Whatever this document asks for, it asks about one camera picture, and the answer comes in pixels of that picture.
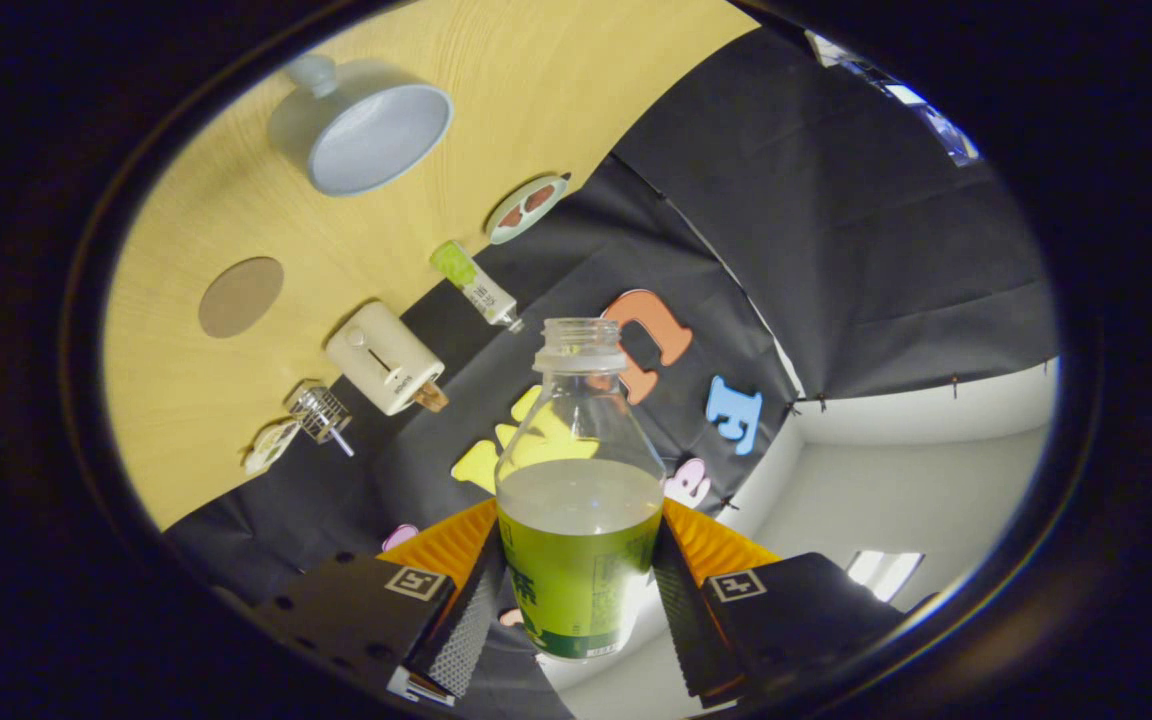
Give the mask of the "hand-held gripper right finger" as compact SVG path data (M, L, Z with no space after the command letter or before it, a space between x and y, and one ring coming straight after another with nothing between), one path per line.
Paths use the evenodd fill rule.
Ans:
M905 621L820 553L776 558L672 498L652 566L687 692L704 706L814 682Z

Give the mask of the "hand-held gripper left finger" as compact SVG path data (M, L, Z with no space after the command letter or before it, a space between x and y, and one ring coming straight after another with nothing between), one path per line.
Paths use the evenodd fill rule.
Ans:
M376 556L340 552L256 607L262 629L379 694L452 708L467 696L505 579L497 502Z

